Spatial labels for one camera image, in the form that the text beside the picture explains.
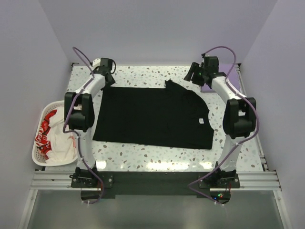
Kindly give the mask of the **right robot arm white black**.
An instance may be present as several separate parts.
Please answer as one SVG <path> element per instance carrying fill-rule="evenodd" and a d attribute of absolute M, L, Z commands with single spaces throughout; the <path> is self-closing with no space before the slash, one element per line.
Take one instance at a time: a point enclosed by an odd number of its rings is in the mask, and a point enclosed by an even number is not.
<path fill-rule="evenodd" d="M 214 90 L 225 103 L 223 130 L 225 143 L 220 160 L 215 168 L 189 184 L 201 182 L 207 185 L 224 187 L 235 179 L 237 159 L 244 142 L 255 137 L 258 127 L 256 100 L 240 93 L 229 81 L 228 74 L 219 71 L 216 56 L 202 54 L 202 63 L 193 62 L 184 80 Z"/>

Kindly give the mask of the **black t shirt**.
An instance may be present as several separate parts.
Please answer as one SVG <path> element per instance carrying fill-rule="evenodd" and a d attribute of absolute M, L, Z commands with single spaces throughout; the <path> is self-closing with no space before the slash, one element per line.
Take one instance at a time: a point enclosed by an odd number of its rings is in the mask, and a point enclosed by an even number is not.
<path fill-rule="evenodd" d="M 164 88 L 104 89 L 93 140 L 210 150 L 213 136 L 205 101 L 168 80 Z"/>

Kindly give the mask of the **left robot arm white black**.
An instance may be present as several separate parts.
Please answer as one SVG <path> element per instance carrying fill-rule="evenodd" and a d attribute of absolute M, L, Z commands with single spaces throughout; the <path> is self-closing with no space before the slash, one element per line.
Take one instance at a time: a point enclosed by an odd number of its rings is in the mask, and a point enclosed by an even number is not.
<path fill-rule="evenodd" d="M 71 176 L 73 185 L 96 187 L 103 190 L 103 181 L 97 174 L 96 160 L 92 152 L 91 131 L 95 120 L 93 98 L 103 89 L 115 83 L 113 59 L 97 58 L 89 65 L 90 76 L 74 92 L 64 97 L 64 133 L 74 134 L 77 142 L 77 167 Z"/>

